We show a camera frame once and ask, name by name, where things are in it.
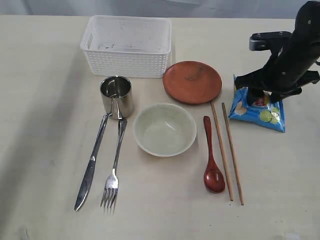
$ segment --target wooden chopstick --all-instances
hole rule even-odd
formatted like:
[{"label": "wooden chopstick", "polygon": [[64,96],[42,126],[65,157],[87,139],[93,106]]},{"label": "wooden chopstick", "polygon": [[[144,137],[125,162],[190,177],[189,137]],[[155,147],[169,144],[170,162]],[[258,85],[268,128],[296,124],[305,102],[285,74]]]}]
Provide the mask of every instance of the wooden chopstick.
[{"label": "wooden chopstick", "polygon": [[230,181],[230,176],[229,176],[228,164],[227,164],[227,160],[226,160],[226,154],[225,154],[225,150],[224,150],[224,145],[222,143],[222,138],[221,138],[220,127],[219,127],[219,123],[218,123],[217,113],[216,113],[214,101],[212,100],[210,103],[211,103],[213,119],[214,119],[214,123],[215,123],[216,134],[218,135],[220,151],[221,151],[221,156],[222,156],[222,162],[223,162],[223,167],[224,167],[224,172],[225,172],[225,177],[226,177],[226,183],[228,185],[228,190],[229,190],[230,201],[233,201],[234,200],[234,195],[232,193],[232,187],[231,187],[231,181]]},{"label": "wooden chopstick", "polygon": [[239,178],[239,171],[238,171],[238,164],[237,164],[236,154],[235,154],[234,145],[233,145],[233,142],[232,142],[230,126],[229,126],[226,106],[225,106],[224,102],[222,103],[222,110],[223,110],[223,116],[224,116],[224,121],[225,121],[225,126],[226,126],[226,132],[227,132],[228,138],[229,138],[229,145],[230,145],[232,161],[233,161],[233,166],[234,166],[236,184],[238,186],[238,191],[239,191],[240,202],[241,202],[241,205],[245,205],[244,204],[244,196],[242,194],[242,188],[241,188],[241,184],[240,184],[240,178]]}]

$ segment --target ceramic bowl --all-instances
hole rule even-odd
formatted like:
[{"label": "ceramic bowl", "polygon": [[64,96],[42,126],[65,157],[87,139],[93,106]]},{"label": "ceramic bowl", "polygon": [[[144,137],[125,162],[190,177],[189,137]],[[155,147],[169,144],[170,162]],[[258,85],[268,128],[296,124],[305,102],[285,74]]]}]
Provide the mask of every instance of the ceramic bowl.
[{"label": "ceramic bowl", "polygon": [[197,126],[189,112],[170,103],[141,111],[133,122],[134,138],[144,151],[171,157],[186,151],[195,141]]}]

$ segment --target table surface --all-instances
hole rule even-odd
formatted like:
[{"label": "table surface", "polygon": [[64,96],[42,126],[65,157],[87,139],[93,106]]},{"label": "table surface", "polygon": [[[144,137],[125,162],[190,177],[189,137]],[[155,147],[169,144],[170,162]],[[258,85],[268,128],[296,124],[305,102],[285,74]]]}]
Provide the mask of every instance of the table surface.
[{"label": "table surface", "polygon": [[[216,111],[232,180],[209,193],[203,183],[208,161],[203,116],[208,103],[190,106],[170,98],[160,79],[132,79],[135,112],[128,118],[119,164],[119,195],[113,216],[100,208],[117,143],[109,120],[89,197],[74,204],[104,108],[99,84],[80,40],[88,17],[0,16],[0,239],[319,239],[320,85],[307,85],[284,100],[286,133],[230,121],[244,194],[241,206],[221,103],[233,101],[233,74],[263,66],[269,52],[249,51],[256,32],[292,31],[285,19],[172,19],[172,62],[213,66],[223,87]],[[197,137],[185,153],[158,158],[137,146],[132,124],[155,103],[188,110]],[[213,151],[223,169],[213,126]]]}]

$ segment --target brown plate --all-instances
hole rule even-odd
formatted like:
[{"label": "brown plate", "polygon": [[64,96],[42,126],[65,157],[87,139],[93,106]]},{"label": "brown plate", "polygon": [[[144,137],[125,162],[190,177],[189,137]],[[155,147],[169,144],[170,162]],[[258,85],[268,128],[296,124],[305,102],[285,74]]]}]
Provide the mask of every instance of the brown plate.
[{"label": "brown plate", "polygon": [[222,82],[212,67],[198,61],[181,61],[165,71],[163,85],[180,102],[203,104],[219,95]]}]

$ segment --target white plastic basket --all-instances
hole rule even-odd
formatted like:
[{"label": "white plastic basket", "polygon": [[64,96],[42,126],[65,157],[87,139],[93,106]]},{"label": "white plastic basket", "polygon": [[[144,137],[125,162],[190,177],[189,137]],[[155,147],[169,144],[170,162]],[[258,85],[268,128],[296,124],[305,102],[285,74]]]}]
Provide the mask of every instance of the white plastic basket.
[{"label": "white plastic basket", "polygon": [[88,22],[80,48],[94,75],[162,78],[171,51],[171,21],[95,15]]}]

